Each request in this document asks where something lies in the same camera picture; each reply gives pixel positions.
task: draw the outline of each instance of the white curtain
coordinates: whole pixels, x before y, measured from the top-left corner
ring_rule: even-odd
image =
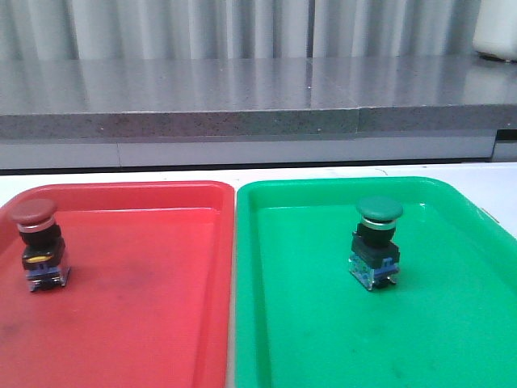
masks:
[[[0,60],[471,53],[481,0],[0,0]]]

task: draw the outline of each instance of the gray countertop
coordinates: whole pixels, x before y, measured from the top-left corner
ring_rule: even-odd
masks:
[[[0,61],[0,168],[490,158],[516,79],[474,55]]]

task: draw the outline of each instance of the white container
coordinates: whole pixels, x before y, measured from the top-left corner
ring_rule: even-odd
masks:
[[[517,0],[481,0],[473,46],[505,61],[517,61]]]

